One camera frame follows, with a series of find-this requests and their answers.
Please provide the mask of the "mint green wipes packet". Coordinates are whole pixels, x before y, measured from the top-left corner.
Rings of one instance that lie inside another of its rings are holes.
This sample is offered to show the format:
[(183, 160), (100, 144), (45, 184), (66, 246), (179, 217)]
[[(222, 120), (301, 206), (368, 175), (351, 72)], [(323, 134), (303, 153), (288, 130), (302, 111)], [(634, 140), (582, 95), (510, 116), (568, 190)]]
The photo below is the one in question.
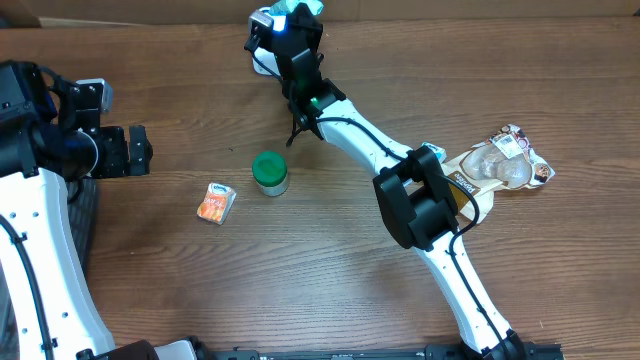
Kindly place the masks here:
[(324, 3), (321, 0), (278, 0), (270, 6), (270, 15), (287, 15), (292, 13), (298, 5), (306, 5), (311, 14), (317, 16), (322, 13)]

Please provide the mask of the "orange tissue packet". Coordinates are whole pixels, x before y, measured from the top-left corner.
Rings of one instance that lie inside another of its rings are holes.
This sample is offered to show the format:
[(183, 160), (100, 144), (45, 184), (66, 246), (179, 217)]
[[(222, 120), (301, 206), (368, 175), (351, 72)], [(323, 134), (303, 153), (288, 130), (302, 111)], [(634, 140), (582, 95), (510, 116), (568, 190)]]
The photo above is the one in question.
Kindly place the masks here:
[(222, 225), (236, 198), (236, 191), (226, 185), (212, 182), (207, 187), (196, 215), (206, 221)]

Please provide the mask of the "green lid jar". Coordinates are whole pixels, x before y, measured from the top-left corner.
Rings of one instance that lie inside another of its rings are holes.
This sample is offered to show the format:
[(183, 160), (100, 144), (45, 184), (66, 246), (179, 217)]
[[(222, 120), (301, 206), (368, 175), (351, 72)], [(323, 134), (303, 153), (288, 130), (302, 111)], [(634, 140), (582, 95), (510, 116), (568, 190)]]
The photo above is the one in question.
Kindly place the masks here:
[(256, 156), (252, 163), (252, 175), (262, 193), (267, 196), (279, 196), (289, 186), (286, 161), (273, 151), (265, 151)]

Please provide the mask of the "brown snack bag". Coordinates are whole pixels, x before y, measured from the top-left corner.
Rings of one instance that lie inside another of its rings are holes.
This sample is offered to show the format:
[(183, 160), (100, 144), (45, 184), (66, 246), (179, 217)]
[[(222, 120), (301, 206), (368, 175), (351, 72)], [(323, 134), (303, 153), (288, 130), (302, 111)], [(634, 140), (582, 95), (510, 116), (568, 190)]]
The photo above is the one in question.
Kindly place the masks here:
[(514, 124), (505, 125), (488, 139), (445, 161), (442, 170), (474, 197), (479, 223), (493, 208), (495, 192), (535, 189), (555, 176), (554, 169)]

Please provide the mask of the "teal candy packet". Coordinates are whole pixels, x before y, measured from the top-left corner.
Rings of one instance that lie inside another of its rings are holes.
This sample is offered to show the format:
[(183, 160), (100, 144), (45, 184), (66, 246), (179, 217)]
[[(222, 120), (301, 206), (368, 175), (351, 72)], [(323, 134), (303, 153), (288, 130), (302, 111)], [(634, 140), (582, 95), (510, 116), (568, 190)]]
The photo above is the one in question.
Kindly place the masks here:
[(446, 150), (442, 147), (439, 147), (435, 144), (429, 143), (429, 142), (423, 142), (422, 143), (423, 146), (426, 146), (427, 148), (429, 148), (435, 155), (436, 158), (438, 159), (438, 161), (440, 163), (443, 163), (446, 158), (447, 158), (447, 153)]

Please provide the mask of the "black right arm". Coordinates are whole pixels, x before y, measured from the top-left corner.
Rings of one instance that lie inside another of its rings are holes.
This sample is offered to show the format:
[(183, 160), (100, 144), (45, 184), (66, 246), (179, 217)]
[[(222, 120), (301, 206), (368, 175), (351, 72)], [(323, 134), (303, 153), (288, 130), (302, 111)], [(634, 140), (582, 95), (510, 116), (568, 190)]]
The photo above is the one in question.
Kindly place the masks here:
[(426, 146), (397, 143), (366, 120), (335, 84), (322, 76), (318, 52), (323, 26), (305, 3), (268, 30), (261, 48), (272, 53), (292, 113), (292, 133), (313, 132), (373, 176), (383, 223), (403, 248), (423, 258), (448, 302), (468, 359), (523, 359), (526, 348), (497, 311), (469, 257), (454, 198), (460, 187)]

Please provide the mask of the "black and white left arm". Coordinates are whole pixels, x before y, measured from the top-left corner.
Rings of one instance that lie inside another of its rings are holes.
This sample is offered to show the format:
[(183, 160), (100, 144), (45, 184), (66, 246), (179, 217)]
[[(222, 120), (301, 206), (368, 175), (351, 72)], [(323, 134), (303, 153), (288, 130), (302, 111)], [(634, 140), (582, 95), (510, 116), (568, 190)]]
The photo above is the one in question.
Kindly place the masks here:
[(68, 184), (143, 176), (141, 125), (103, 127), (112, 89), (33, 62), (1, 64), (1, 266), (23, 359), (207, 359), (195, 337), (116, 346), (91, 298), (72, 238)]

